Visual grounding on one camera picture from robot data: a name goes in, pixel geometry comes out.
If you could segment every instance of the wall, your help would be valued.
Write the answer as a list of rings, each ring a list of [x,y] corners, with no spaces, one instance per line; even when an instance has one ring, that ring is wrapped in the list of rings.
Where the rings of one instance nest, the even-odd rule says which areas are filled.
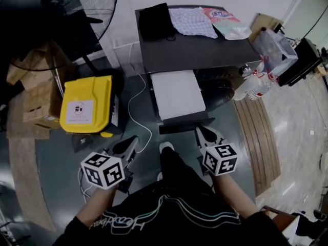
[[[328,0],[301,0],[297,9],[285,24],[287,37],[302,38],[311,29],[328,5]],[[318,24],[306,36],[317,48],[328,46],[328,10]]]
[[[264,13],[276,18],[286,19],[295,0],[118,0],[116,11],[107,33],[111,43],[116,47],[138,41],[134,10],[164,2],[168,3],[168,5],[199,4],[223,6],[242,22],[250,25],[256,13]],[[130,46],[127,45],[115,50],[117,59],[122,65],[129,62]],[[140,64],[141,61],[139,44],[135,44],[132,51],[132,63]]]

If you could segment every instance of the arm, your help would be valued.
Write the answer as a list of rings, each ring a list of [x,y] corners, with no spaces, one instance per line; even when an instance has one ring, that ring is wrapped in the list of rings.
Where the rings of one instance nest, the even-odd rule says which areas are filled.
[[[118,186],[108,190],[96,189],[88,203],[76,215],[79,221],[90,227],[105,210],[113,205],[117,188]]]
[[[249,196],[245,194],[230,175],[212,176],[212,181],[215,193],[221,194],[224,200],[244,219],[258,212]]]

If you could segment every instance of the white tile floor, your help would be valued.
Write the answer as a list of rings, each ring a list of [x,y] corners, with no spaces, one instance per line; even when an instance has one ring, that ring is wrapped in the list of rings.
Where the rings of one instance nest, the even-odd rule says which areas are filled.
[[[328,125],[328,90],[322,78],[308,75],[292,87],[275,84],[263,96],[279,154],[281,176],[257,197],[259,208],[268,205],[284,212],[319,209],[326,173],[319,170]],[[298,237],[296,243],[309,245]]]

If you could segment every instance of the white label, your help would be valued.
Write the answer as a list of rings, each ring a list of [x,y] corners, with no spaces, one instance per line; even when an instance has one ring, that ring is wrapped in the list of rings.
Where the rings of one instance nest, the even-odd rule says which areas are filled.
[[[52,116],[46,116],[45,118],[46,118],[47,120],[55,120],[55,118],[52,117]]]
[[[115,95],[114,98],[114,105],[113,105],[113,112],[112,112],[112,124],[118,126],[118,97]]]
[[[68,102],[66,124],[92,124],[93,100]]]

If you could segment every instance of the yellow lid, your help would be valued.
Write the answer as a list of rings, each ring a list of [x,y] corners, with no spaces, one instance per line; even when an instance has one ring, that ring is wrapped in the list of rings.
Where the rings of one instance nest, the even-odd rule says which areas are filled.
[[[65,83],[60,125],[72,133],[96,133],[109,123],[112,76]]]

